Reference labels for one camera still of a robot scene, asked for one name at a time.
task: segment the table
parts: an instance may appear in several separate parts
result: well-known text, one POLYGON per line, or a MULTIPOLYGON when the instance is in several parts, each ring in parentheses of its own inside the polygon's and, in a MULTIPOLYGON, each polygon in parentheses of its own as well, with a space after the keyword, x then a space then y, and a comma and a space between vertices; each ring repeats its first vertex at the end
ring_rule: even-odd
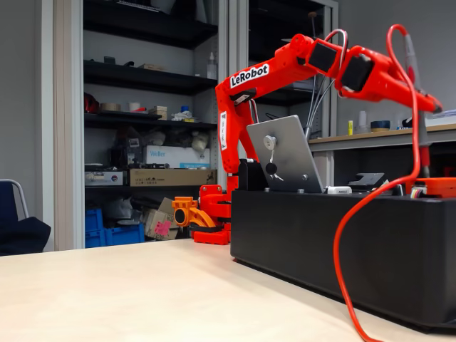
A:
MULTIPOLYGON (((0 258, 0 341, 361 341, 346 307, 191 240, 0 258)), ((358 311, 383 341, 454 341, 358 311)))

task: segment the lerobot logo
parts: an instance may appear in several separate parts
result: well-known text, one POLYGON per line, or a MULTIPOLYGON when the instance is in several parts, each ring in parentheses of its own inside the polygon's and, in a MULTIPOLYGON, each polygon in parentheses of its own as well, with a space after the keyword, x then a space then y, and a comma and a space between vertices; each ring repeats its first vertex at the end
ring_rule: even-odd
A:
POLYGON ((247 71, 241 71, 237 76, 231 76, 229 84, 231 88, 237 87, 239 84, 243 84, 254 78, 263 77, 269 73, 269 64, 263 64, 259 68, 252 66, 247 71))

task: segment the blue crate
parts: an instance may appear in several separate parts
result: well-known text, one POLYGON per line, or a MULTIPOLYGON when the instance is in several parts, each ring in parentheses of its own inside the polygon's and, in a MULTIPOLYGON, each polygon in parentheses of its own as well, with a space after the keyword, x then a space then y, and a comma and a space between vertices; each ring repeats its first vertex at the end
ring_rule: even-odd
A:
POLYGON ((94 232, 103 229, 103 216, 101 209, 91 209, 85 211, 85 231, 94 232))
POLYGON ((95 232, 86 232, 85 237, 86 248, 106 246, 106 236, 104 229, 97 230, 95 232))
POLYGON ((144 226, 136 224, 135 226, 125 226, 118 228, 105 229, 106 245, 116 246, 118 244, 137 244, 144 242, 144 226))

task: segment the black box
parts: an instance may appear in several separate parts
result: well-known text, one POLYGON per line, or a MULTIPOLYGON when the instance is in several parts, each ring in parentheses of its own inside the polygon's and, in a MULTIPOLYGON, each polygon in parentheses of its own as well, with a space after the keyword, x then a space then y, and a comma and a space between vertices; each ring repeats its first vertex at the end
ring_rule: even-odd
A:
MULTIPOLYGON (((234 191, 231 254, 341 299, 334 234, 360 199, 234 191)), ((346 225, 341 266, 355 306, 422 327, 456 328, 456 200, 373 200, 346 225)))

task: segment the chair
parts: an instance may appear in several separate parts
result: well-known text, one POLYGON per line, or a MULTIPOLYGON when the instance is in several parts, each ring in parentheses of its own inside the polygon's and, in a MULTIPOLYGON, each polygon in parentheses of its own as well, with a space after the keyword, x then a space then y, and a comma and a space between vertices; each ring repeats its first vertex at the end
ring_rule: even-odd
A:
POLYGON ((35 217, 29 217, 24 191, 14 180, 0 180, 0 257, 43 251, 51 228, 35 217), (17 187, 25 219, 19 221, 14 198, 17 187))

